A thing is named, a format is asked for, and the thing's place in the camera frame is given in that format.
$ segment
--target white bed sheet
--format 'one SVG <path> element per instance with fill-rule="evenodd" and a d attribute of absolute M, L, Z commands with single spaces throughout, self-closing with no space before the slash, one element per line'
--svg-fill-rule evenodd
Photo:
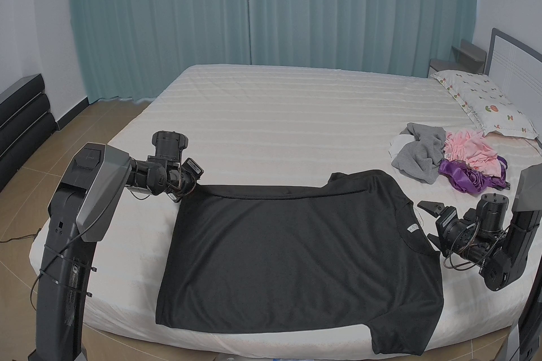
<path fill-rule="evenodd" d="M 478 197 L 461 194 L 440 176 L 433 185 L 400 174 L 390 165 L 389 142 L 407 122 L 455 131 L 474 127 L 433 79 L 301 67 L 197 65 L 188 68 L 110 141 L 138 159 L 154 153 L 151 136 L 175 130 L 189 138 L 183 153 L 205 170 L 207 184 L 322 186 L 330 173 L 382 169 L 415 203 L 442 201 L 463 213 Z M 513 199 L 520 171 L 542 162 L 526 140 L 490 134 L 491 145 L 510 165 Z M 100 330 L 244 357 L 383 358 L 371 348 L 365 325 L 266 334 L 207 334 L 154 323 L 178 205 L 167 196 L 137 201 L 124 191 L 94 257 L 85 322 Z M 423 230 L 436 234 L 434 219 L 420 211 Z M 505 224 L 510 221 L 507 214 Z M 32 245 L 37 271 L 47 231 Z M 541 253 L 537 234 L 524 275 L 500 292 L 486 289 L 478 270 L 442 269 L 444 309 L 428 349 L 498 330 L 518 317 Z M 272 247 L 272 239 L 262 239 Z"/>

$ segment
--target gray towel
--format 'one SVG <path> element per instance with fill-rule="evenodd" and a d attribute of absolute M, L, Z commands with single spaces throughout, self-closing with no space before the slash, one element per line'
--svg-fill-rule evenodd
<path fill-rule="evenodd" d="M 414 135 L 416 141 L 407 143 L 399 151 L 391 165 L 414 179 L 435 183 L 438 166 L 444 158 L 446 132 L 441 127 L 429 127 L 408 123 L 401 134 Z"/>

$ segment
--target pillow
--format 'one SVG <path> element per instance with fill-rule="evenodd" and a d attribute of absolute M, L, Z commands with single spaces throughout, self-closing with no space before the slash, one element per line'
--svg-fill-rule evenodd
<path fill-rule="evenodd" d="M 463 107 L 471 120 L 484 131 L 508 137 L 534 139 L 532 122 L 512 104 L 487 75 L 463 71 L 439 71 L 436 78 Z"/>

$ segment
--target white headboard panel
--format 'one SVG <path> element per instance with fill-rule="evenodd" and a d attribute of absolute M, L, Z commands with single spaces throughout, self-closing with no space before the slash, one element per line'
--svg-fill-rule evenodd
<path fill-rule="evenodd" d="M 494 28 L 484 73 L 542 135 L 542 54 Z"/>

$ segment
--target pink cloth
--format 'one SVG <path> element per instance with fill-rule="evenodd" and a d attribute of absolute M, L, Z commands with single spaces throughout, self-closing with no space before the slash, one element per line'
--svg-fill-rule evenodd
<path fill-rule="evenodd" d="M 497 152 L 487 144 L 481 130 L 462 129 L 457 133 L 446 133 L 444 158 L 448 161 L 464 161 L 468 167 L 484 175 L 501 175 Z"/>

